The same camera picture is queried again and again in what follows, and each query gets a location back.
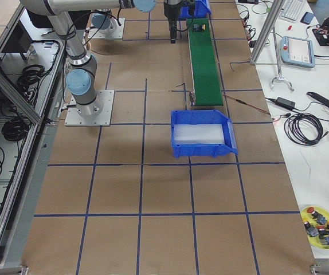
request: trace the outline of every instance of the blue container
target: blue container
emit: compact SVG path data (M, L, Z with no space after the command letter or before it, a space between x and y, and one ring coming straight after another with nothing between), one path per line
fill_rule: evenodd
M207 14L212 14L208 0L195 0L195 13L194 18L206 18ZM192 18L189 14L188 7L182 7L179 20Z
M176 124L221 124L224 144L177 144L174 125ZM171 111L171 145L176 158L179 156L220 156L237 154L232 121L217 110Z

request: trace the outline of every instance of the white bin bottom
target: white bin bottom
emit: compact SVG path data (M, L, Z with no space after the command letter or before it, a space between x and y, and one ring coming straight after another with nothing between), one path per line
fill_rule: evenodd
M175 144L225 144L222 124L175 124Z

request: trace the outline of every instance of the yellow plate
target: yellow plate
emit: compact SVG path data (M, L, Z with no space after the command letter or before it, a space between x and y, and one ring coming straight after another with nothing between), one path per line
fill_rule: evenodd
M325 209L319 207L319 206L308 206L306 207L302 212L301 212L301 216L303 220L308 220L310 225L313 225L315 227L320 226L320 224L318 224L316 222L315 219L313 219L312 215L310 213L307 213L307 209L309 209L310 207L313 207L315 209L315 211L319 212L322 216L324 216L326 218L326 220L329 222L329 212L326 211ZM322 245L320 240L319 240L319 236L317 235L316 237L310 237L308 236L308 240L310 241L310 244L313 246L316 246L317 248L322 248L322 249L329 249L329 245Z

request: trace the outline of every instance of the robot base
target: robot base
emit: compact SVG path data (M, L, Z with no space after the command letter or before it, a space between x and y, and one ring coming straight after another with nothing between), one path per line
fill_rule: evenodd
M120 17L119 22L121 23L121 26L117 26L116 30L113 31L112 33L101 33L101 32L97 32L97 29L92 29L89 31L88 38L91 38L95 34L95 32L97 32L95 34L95 36L93 36L92 39L95 39L95 38L101 38L101 39L106 39L106 40L123 39L125 18Z
M65 119L65 126L106 126L111 122L114 90L97 91L97 97L103 100L103 110L98 115L83 116L78 113L76 108L68 110ZM75 99L72 97L70 105L75 105Z

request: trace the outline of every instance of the blue joint cap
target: blue joint cap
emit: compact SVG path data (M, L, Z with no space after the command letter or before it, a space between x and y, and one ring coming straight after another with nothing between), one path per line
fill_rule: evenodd
M109 27L110 17L106 14L95 13L92 16L92 25L100 30L105 30Z
M134 0L135 7L143 13L148 13L155 7L155 0Z
M91 88L92 80L85 70L75 69L66 76L66 85L75 96L84 95Z

